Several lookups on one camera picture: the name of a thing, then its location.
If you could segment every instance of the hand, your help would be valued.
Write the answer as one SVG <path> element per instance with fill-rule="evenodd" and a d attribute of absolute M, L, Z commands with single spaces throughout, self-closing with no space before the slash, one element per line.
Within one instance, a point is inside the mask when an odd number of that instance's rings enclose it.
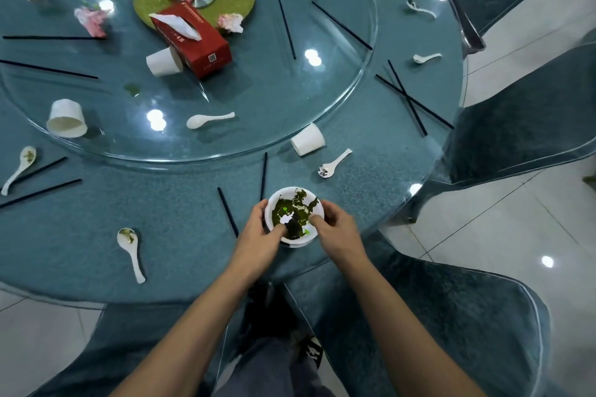
<path fill-rule="evenodd" d="M 311 215 L 309 221 L 317 229 L 325 252 L 340 268 L 350 261 L 368 262 L 354 217 L 329 201 L 322 200 L 321 203 L 325 219 Z"/>
<path fill-rule="evenodd" d="M 287 232 L 286 226 L 279 224 L 272 232 L 265 234 L 263 213 L 267 203 L 263 199 L 253 207 L 244 231 L 238 236 L 236 249 L 228 265 L 229 269 L 246 277 L 249 284 L 261 278 L 269 268 L 279 249 L 281 237 Z"/>

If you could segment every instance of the red tissue box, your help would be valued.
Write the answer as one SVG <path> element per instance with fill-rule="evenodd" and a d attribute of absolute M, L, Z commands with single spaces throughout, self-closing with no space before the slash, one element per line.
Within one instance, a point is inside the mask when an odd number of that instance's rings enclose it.
<path fill-rule="evenodd" d="M 151 18 L 157 31 L 178 51 L 197 77 L 205 77 L 232 62 L 228 42 L 188 3 L 175 3 L 159 14 L 180 16 L 201 35 L 201 41 L 185 38 L 168 24 Z"/>

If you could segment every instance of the black chopsticks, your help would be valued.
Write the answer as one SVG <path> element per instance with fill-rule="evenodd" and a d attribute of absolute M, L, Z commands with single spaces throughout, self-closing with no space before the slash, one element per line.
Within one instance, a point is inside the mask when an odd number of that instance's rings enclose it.
<path fill-rule="evenodd" d="M 286 33 L 288 34 L 288 40 L 290 42 L 290 47 L 292 49 L 292 56 L 294 60 L 296 60 L 296 51 L 294 50 L 294 42 L 292 41 L 292 35 L 290 34 L 290 28 L 288 27 L 288 22 L 286 20 L 286 14 L 284 13 L 284 6 L 281 4 L 281 0 L 277 0 L 279 2 L 279 9 L 281 10 L 281 16 L 284 18 L 284 24 L 286 25 Z"/>
<path fill-rule="evenodd" d="M 343 28 L 346 32 L 351 34 L 351 36 L 353 36 L 355 39 L 357 39 L 361 44 L 363 44 L 365 47 L 367 47 L 368 50 L 373 50 L 373 48 L 366 41 L 364 41 L 361 37 L 359 37 L 354 32 L 352 32 L 348 27 L 346 27 L 344 24 L 339 22 L 335 17 L 333 17 L 331 14 L 329 14 L 327 11 L 325 11 L 325 9 L 323 9 L 319 4 L 317 4 L 317 2 L 312 1 L 312 4 L 315 7 L 317 7 L 318 9 L 320 9 L 324 14 L 326 14 L 333 22 L 338 24 L 339 27 Z"/>
<path fill-rule="evenodd" d="M 92 40 L 92 41 L 105 41 L 107 38 L 95 38 L 95 37 L 43 37 L 39 35 L 26 35 L 26 36 L 17 36 L 17 35 L 3 35 L 3 39 L 83 39 L 83 40 Z"/>
<path fill-rule="evenodd" d="M 259 201 L 263 201 L 264 199 L 264 183 L 266 181 L 267 178 L 267 153 L 264 154 L 263 157 L 263 173 L 261 174 L 261 198 L 259 199 Z"/>
<path fill-rule="evenodd" d="M 442 117 L 440 117 L 439 115 L 437 115 L 436 113 L 434 113 L 431 109 L 429 109 L 428 107 L 422 105 L 420 102 L 418 102 L 413 97 L 411 97 L 409 94 L 407 94 L 405 91 L 400 90 L 398 87 L 396 87 L 391 82 L 389 82 L 387 79 L 383 78 L 382 76 L 380 76 L 378 74 L 376 74 L 375 77 L 378 78 L 379 80 L 383 81 L 385 84 L 389 85 L 390 87 L 392 87 L 399 94 L 402 94 L 403 96 L 405 96 L 408 100 L 411 100 L 414 104 L 416 104 L 418 107 L 420 107 L 421 109 L 423 109 L 429 115 L 434 116 L 440 122 L 442 122 L 443 124 L 445 124 L 448 128 L 453 129 L 453 125 L 449 121 L 443 119 Z"/>
<path fill-rule="evenodd" d="M 223 208 L 225 209 L 225 212 L 226 212 L 226 214 L 228 216 L 229 223 L 232 225 L 232 230 L 234 231 L 234 235 L 236 237 L 238 237 L 238 234 L 239 234 L 238 227 L 236 226 L 236 222 L 234 221 L 234 217 L 232 216 L 232 212 L 230 212 L 230 210 L 229 210 L 228 202 L 226 201 L 225 196 L 224 196 L 224 193 L 223 193 L 223 191 L 222 191 L 222 189 L 220 187 L 218 187 L 218 192 L 219 192 L 219 198 L 221 199 L 222 204 L 224 206 Z"/>
<path fill-rule="evenodd" d="M 20 176 L 14 180 L 13 184 L 16 184 L 17 182 L 25 181 L 26 179 L 29 179 L 31 176 L 35 176 L 36 174 L 41 173 L 42 171 L 44 171 L 50 167 L 54 167 L 55 165 L 62 163 L 66 159 L 68 159 L 68 157 L 62 157 L 61 159 L 55 160 L 52 163 L 49 163 L 48 165 L 45 165 L 41 168 L 37 168 L 36 170 L 32 171 L 31 173 L 26 174 L 25 176 Z"/>
<path fill-rule="evenodd" d="M 399 86 L 402 87 L 402 90 L 405 92 L 406 90 L 404 89 L 404 86 L 402 85 L 401 81 L 399 80 L 398 73 L 395 71 L 395 68 L 391 64 L 391 60 L 387 60 L 387 62 L 389 63 L 389 66 L 391 67 L 391 71 L 393 72 L 395 79 L 398 81 Z M 420 126 L 420 129 L 422 130 L 422 133 L 424 134 L 423 136 L 426 137 L 428 135 L 428 132 L 426 131 L 424 124 L 422 124 L 422 120 L 418 116 L 418 112 L 413 107 L 412 101 L 409 100 L 408 98 L 406 98 L 406 101 L 408 101 L 408 105 L 409 105 L 410 109 L 412 110 L 414 117 L 416 118 L 416 122 L 418 122 L 418 125 Z"/>
<path fill-rule="evenodd" d="M 20 198 L 15 198 L 15 199 L 7 202 L 7 203 L 0 204 L 0 209 L 4 209 L 5 207 L 11 206 L 11 205 L 13 205 L 15 203 L 18 203 L 20 201 L 25 201 L 26 199 L 33 198 L 34 196 L 37 196 L 37 195 L 40 195 L 40 194 L 44 194 L 44 193 L 48 193 L 49 191 L 57 190 L 57 189 L 60 189 L 62 187 L 66 187 L 67 185 L 76 184 L 76 183 L 79 183 L 79 182 L 83 182 L 83 179 L 75 179 L 74 181 L 69 181 L 69 182 L 65 182 L 65 183 L 62 183 L 62 184 L 58 184 L 58 185 L 55 185 L 54 187 L 50 187 L 50 188 L 45 189 L 45 190 L 39 190 L 39 191 L 35 191 L 34 193 L 26 194 L 25 196 L 21 196 Z"/>
<path fill-rule="evenodd" d="M 27 63 L 11 62 L 10 60 L 0 60 L 0 63 L 5 63 L 6 65 L 13 65 L 13 66 L 22 66 L 23 68 L 39 69 L 42 71 L 58 72 L 59 74 L 75 75 L 78 77 L 87 77 L 89 79 L 97 79 L 97 80 L 100 79 L 99 77 L 96 77 L 94 75 L 81 74 L 80 72 L 72 72 L 72 71 L 65 71 L 62 69 L 46 68 L 44 66 L 29 65 Z"/>

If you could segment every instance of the blue-green table surface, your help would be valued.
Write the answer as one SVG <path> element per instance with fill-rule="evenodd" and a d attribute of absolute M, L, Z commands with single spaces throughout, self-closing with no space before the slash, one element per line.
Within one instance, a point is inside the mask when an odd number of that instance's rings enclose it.
<path fill-rule="evenodd" d="M 12 174 L 26 145 L 38 149 L 37 166 L 69 156 L 55 169 L 16 184 L 9 198 L 71 179 L 84 182 L 0 210 L 0 281 L 67 301 L 192 299 L 225 268 L 234 249 L 235 237 L 216 188 L 224 190 L 242 229 L 259 199 L 264 151 L 269 153 L 266 197 L 282 187 L 305 187 L 353 214 L 361 231 L 378 227 L 407 202 L 411 187 L 431 173 L 449 130 L 419 111 L 428 130 L 428 137 L 422 137 L 405 100 L 375 74 L 393 81 L 387 66 L 391 59 L 408 92 L 421 103 L 451 122 L 459 110 L 463 60 L 458 23 L 449 2 L 415 1 L 434 10 L 438 19 L 408 11 L 406 0 L 376 0 L 378 32 L 365 73 L 351 95 L 317 121 L 327 146 L 302 158 L 284 140 L 251 153 L 197 163 L 105 159 L 65 147 L 35 129 L 3 95 L 0 176 Z M 360 47 L 348 35 L 346 39 Z M 424 66 L 412 62 L 414 54 L 438 51 L 441 60 Z M 61 96 L 46 87 L 39 91 L 47 91 L 48 100 Z M 354 153 L 336 175 L 320 178 L 320 164 L 347 148 Z M 115 241 L 123 227 L 137 230 L 141 238 L 140 258 L 147 276 L 142 285 L 136 283 L 128 254 Z M 281 248 L 268 278 L 283 280 L 325 260 L 318 242 L 302 249 Z"/>

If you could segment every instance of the person's right hand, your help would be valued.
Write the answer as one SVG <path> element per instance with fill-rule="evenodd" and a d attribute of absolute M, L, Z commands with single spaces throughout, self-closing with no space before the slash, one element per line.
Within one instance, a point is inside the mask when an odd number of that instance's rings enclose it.
<path fill-rule="evenodd" d="M 337 265 L 346 261 L 367 259 L 354 217 L 336 204 L 321 200 L 325 219 L 311 215 L 310 223 L 317 229 L 323 249 Z"/>

